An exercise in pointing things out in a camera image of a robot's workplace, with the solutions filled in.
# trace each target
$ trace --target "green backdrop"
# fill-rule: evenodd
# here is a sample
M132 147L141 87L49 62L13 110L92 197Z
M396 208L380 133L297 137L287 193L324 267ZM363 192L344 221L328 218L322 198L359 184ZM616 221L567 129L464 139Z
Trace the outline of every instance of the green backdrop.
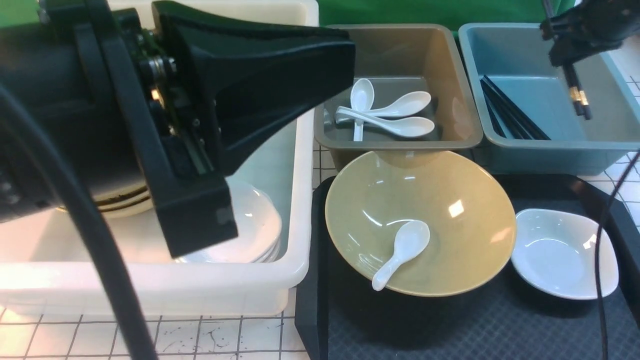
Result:
M35 0L0 0L0 26L37 21ZM457 31L469 22L539 22L541 0L318 0L320 23L431 23ZM575 0L553 0L560 12Z

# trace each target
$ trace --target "grid pattern surface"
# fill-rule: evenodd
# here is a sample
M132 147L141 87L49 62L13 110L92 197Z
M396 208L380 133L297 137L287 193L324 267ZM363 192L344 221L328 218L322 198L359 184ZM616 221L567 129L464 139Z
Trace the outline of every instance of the grid pattern surface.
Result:
M294 325L296 289L272 317L148 316L161 360L309 360ZM128 360L112 316L0 311L0 359Z
M630 39L613 58L640 103L640 37ZM487 148L462 152L486 165ZM582 177L610 193L632 154L598 176ZM619 198L640 231L640 166L627 178ZM313 188L337 175L332 157L314 144ZM287 309L273 317L148 316L160 360L309 360L294 326L296 290ZM128 360L127 349L112 316L22 316L0 307L0 359Z

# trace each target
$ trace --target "gray plastic bin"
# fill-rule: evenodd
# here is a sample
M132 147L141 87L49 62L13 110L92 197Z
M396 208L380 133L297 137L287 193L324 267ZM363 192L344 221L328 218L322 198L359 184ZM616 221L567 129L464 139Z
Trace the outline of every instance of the gray plastic bin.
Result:
M371 150L462 150L482 140L471 89L452 33L439 25L341 25L356 43L355 74L373 83L374 108L412 91L428 91L432 101L418 116L436 123L423 138L404 139L365 125L364 141L353 141L353 123L333 121L338 106L350 106L351 89L316 108L316 140L331 150L338 170Z
M597 175L640 148L640 106L608 54L576 64L592 120L576 116L561 69L553 68L552 42L537 24L467 24L460 46L489 141L493 172ZM487 75L551 141L499 136L489 118L480 79Z

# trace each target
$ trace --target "white ceramic spoon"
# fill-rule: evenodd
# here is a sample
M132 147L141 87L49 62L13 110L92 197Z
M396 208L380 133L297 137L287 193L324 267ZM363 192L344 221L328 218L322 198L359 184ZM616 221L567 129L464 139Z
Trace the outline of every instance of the white ceramic spoon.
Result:
M429 226L420 220L412 220L402 225L396 233L394 241L394 255L382 265L380 270L373 275L371 286L373 290L380 291L385 288L391 275L398 270L400 265L413 260L420 255L429 245L431 232Z
M356 119L356 121L363 120L364 122L378 126L389 133L402 136L403 138L417 138L419 136L424 136L436 128L433 121L425 117L406 117L404 119L385 120L364 114L360 111L345 108L344 106L339 106L335 114L336 117L339 115L345 115L351 119Z
M420 112L431 102L431 95L424 91L414 91L409 94L404 94L398 100L394 101L391 105L380 109L373 109L368 111L358 110L364 114L375 117L407 117L415 113ZM347 116L341 115L335 119L335 122L340 124L350 120Z
M367 111L373 106L375 92L369 79L359 79L351 88L351 108L357 111ZM364 133L364 122L356 120L353 128L353 141L361 142Z

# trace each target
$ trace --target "black chopsticks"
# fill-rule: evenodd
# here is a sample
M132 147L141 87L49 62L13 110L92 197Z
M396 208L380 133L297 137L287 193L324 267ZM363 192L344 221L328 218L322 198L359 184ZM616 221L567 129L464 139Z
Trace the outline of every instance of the black chopsticks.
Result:
M551 6L551 2L549 0L542 0L542 5L545 8L547 21L550 22L551 18L554 16L554 9ZM569 96L573 101L575 114L583 116L586 120L591 120L592 115L591 108L589 107L589 101L587 100L587 95L582 89L580 80L578 80L578 74L575 71L575 67L573 64L566 64L562 66L562 70L564 72L564 80L569 87Z
M505 137L505 132L498 121L499 117L513 138L551 140L490 78L484 76L480 84L493 129L498 135Z

